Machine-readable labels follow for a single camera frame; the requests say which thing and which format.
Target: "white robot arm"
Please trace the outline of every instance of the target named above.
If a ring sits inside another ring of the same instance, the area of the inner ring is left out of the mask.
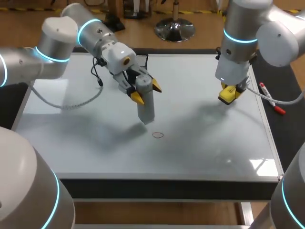
[[[229,3],[216,78],[220,100],[233,102],[245,91],[250,61],[257,46],[273,66],[285,66],[305,53],[305,11],[289,14],[272,0],[232,0]]]
[[[119,89],[138,104],[144,123],[154,119],[154,78],[135,52],[80,4],[47,18],[35,48],[0,48],[0,87],[63,75],[76,41],[106,66]],[[30,143],[0,127],[0,228],[71,229],[74,204],[68,191]]]
[[[152,122],[153,90],[161,92],[157,81],[138,65],[135,52],[118,42],[113,32],[79,3],[67,6],[60,18],[44,21],[35,48],[0,48],[0,87],[61,77],[75,42],[105,66],[119,89],[137,103],[140,120]]]

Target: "chrome stool base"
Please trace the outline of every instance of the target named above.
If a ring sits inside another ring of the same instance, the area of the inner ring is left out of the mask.
[[[156,24],[154,32],[162,40],[169,42],[183,42],[195,35],[194,25],[185,19],[167,18]]]

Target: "blue led ring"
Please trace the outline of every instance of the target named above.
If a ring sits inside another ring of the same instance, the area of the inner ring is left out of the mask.
[[[0,87],[3,87],[6,83],[6,81],[8,80],[8,68],[6,67],[6,64],[5,64],[5,61],[4,61],[4,58],[2,57],[2,55],[0,54],[0,59],[3,63],[3,68],[4,68],[4,81],[3,83],[0,85]]]
[[[57,196],[56,196],[56,201],[55,201],[55,205],[54,205],[54,208],[53,208],[53,211],[51,212],[48,220],[45,222],[45,224],[43,225],[43,227],[41,229],[46,229],[46,227],[48,226],[48,224],[51,222],[55,212],[56,212],[56,209],[57,209],[57,206],[58,206],[58,202],[59,202],[59,182],[58,182],[58,179],[57,179],[57,176],[55,175],[55,173],[52,171],[52,173],[54,174],[55,176],[55,179],[56,179],[56,184],[57,184]]]
[[[257,39],[250,40],[250,41],[243,41],[243,40],[235,39],[235,38],[229,36],[225,30],[224,30],[224,34],[226,35],[227,38],[229,38],[230,40],[237,42],[237,43],[253,43],[253,42],[257,41]]]
[[[99,20],[99,19],[91,19],[91,20],[87,21],[85,24],[82,25],[82,27],[80,28],[80,30],[78,31],[78,34],[77,34],[77,42],[78,42],[78,44],[81,44],[81,41],[80,41],[81,32],[84,30],[84,28],[85,28],[87,25],[89,25],[90,23],[95,22],[95,21],[101,22],[101,20]]]
[[[44,58],[46,58],[46,59],[48,59],[48,60],[50,60],[50,61],[59,62],[59,63],[65,63],[65,62],[68,62],[68,61],[70,60],[70,58],[65,59],[65,60],[54,59],[54,58],[51,58],[51,57],[49,57],[49,56],[43,54],[42,52],[40,52],[40,51],[38,50],[37,46],[35,47],[35,49],[36,49],[36,51],[39,53],[40,56],[42,56],[42,57],[44,57]]]
[[[283,183],[282,183],[282,194],[283,194],[283,200],[284,200],[284,203],[286,205],[286,208],[289,212],[289,214],[291,215],[291,217],[295,220],[295,222],[302,228],[302,229],[305,229],[305,227],[301,224],[301,222],[295,217],[295,215],[292,213],[290,207],[288,206],[288,203],[286,201],[286,198],[285,198],[285,193],[284,193],[284,178],[283,178]]]

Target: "white cable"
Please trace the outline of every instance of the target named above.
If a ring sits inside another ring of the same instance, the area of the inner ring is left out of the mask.
[[[265,96],[263,94],[260,94],[259,92],[247,87],[247,89],[250,91],[250,92],[253,92],[254,94],[258,95],[259,97],[263,98],[263,99],[266,99],[270,102],[274,102],[276,104],[282,104],[282,105],[292,105],[292,104],[296,104],[298,102],[300,102],[303,98],[304,98],[304,94],[305,94],[305,89],[302,91],[302,93],[299,95],[299,97],[297,97],[295,100],[293,101],[279,101],[279,100],[275,100],[275,99],[272,99],[268,96]]]
[[[76,108],[80,108],[81,106],[85,106],[89,103],[91,103],[93,100],[95,100],[97,97],[99,97],[102,93],[102,90],[103,88],[101,87],[98,91],[98,93],[92,97],[91,99],[83,102],[83,103],[80,103],[80,104],[75,104],[75,105],[56,105],[56,104],[53,104],[53,103],[50,103],[49,101],[47,101],[45,98],[42,97],[41,94],[39,94],[39,92],[31,85],[31,83],[27,82],[26,83],[30,88],[31,90],[35,93],[35,95],[37,95],[38,98],[40,98],[42,101],[44,101],[46,104],[52,106],[52,107],[55,107],[55,108],[59,108],[59,109],[62,109],[62,110],[72,110],[72,109],[76,109]]]

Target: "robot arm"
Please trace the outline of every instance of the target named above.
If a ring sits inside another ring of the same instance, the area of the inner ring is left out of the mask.
[[[75,41],[106,66],[119,89],[138,106],[138,117],[154,120],[153,90],[157,81],[136,60],[135,52],[81,4],[67,6],[60,18],[47,18],[39,44],[33,48],[0,48],[0,87],[63,75]]]
[[[47,18],[35,48],[0,48],[0,87],[62,76],[77,31],[77,25],[69,17]]]
[[[136,60],[135,52],[118,42],[111,30],[79,3],[67,6],[62,17],[72,18],[78,26],[77,43],[101,60],[119,83],[119,89],[138,105],[143,123],[154,119],[153,90],[161,92],[157,81]]]
[[[257,46],[273,66],[285,66],[305,53],[305,11],[291,15],[272,0],[232,0],[229,3],[216,78],[219,99],[230,104],[246,89],[250,61]]]

